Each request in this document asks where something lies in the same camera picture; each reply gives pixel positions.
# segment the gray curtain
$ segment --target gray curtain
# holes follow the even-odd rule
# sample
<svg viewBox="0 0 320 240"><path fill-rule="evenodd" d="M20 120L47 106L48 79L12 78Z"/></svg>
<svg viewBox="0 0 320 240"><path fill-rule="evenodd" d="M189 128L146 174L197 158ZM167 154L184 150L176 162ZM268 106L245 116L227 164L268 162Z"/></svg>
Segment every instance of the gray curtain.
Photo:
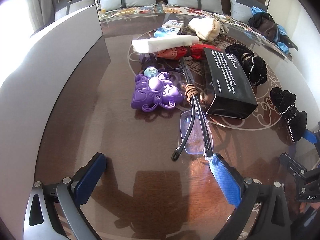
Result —
<svg viewBox="0 0 320 240"><path fill-rule="evenodd" d="M54 22L55 5L58 0L26 0L34 31Z"/></svg>

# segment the brown cord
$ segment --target brown cord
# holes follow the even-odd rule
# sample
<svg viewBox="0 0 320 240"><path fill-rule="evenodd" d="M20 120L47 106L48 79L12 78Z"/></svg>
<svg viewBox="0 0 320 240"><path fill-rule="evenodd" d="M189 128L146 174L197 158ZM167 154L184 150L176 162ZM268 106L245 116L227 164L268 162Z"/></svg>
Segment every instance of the brown cord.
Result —
<svg viewBox="0 0 320 240"><path fill-rule="evenodd" d="M198 90L197 90L195 85L192 85L192 84L186 85L186 97L187 97L187 100L188 100L189 104L190 104L190 99L193 96L196 96L198 93L199 92L198 92Z"/></svg>

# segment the screw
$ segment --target screw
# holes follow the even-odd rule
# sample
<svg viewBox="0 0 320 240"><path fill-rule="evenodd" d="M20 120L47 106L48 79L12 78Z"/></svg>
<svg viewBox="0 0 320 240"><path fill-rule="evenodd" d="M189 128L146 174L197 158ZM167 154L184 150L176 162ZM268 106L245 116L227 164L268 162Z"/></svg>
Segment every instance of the screw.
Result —
<svg viewBox="0 0 320 240"><path fill-rule="evenodd" d="M35 186L35 187L39 187L41 185L41 182L40 181L36 181L34 184L33 184L33 186Z"/></svg>
<svg viewBox="0 0 320 240"><path fill-rule="evenodd" d="M62 182L63 184L68 184L71 181L71 179L69 177L65 177Z"/></svg>
<svg viewBox="0 0 320 240"><path fill-rule="evenodd" d="M246 184L252 184L253 180L251 178L247 177L247 178L244 178L244 182Z"/></svg>
<svg viewBox="0 0 320 240"><path fill-rule="evenodd" d="M274 184L275 184L276 187L281 187L281 183L279 181L275 181Z"/></svg>

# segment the brown wooden table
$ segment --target brown wooden table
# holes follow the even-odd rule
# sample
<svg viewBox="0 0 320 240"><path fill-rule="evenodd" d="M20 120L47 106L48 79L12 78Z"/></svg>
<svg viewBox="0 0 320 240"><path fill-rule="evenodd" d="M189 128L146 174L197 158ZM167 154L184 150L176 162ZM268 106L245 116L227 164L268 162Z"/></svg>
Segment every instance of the brown wooden table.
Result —
<svg viewBox="0 0 320 240"><path fill-rule="evenodd" d="M177 162L171 160L180 136L180 115L190 109L186 102L172 111L158 108L151 113L130 107L134 75L141 70L131 41L152 35L151 31L163 24L165 16L132 15L101 25L103 37L66 83L41 141L35 181L45 184L72 176L96 152L107 156L106 173L88 203L81 206L102 239L211 240L234 209L225 200L203 157L183 153ZM191 18L166 17L183 20L185 25ZM243 29L228 27L228 35L219 36L214 45L224 49L234 42L250 48L259 44ZM273 57L288 61L276 53ZM159 64L164 68L166 63ZM201 63L189 60L187 65L201 90ZM179 74L175 75L177 81L184 82ZM264 184L284 182L290 215L294 218L298 212L298 204L293 200L295 185L278 161L278 156L288 151L290 137L268 97L275 86L280 86L280 82L268 66L268 81L254 89L259 105L250 117L234 120L208 116L208 121L214 151L243 177ZM243 239L258 209L259 205L255 206ZM59 215L70 234L61 211Z"/></svg>

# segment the blue gripper pad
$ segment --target blue gripper pad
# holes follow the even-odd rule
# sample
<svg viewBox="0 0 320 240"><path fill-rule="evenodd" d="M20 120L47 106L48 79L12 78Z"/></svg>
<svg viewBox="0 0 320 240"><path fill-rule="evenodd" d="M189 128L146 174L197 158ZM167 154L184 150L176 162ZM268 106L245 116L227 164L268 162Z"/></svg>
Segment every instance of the blue gripper pad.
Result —
<svg viewBox="0 0 320 240"><path fill-rule="evenodd" d="M228 203L238 207L241 202L241 189L236 180L218 157L214 156L209 166Z"/></svg>
<svg viewBox="0 0 320 240"><path fill-rule="evenodd" d="M309 131L308 129L305 129L302 137L305 138L310 143L317 143L318 142L316 134Z"/></svg>
<svg viewBox="0 0 320 240"><path fill-rule="evenodd" d="M89 163L80 168L74 175L74 182L76 183L74 186L74 203L77 207L87 203L94 187L106 169L106 164L106 157L102 153L96 153Z"/></svg>

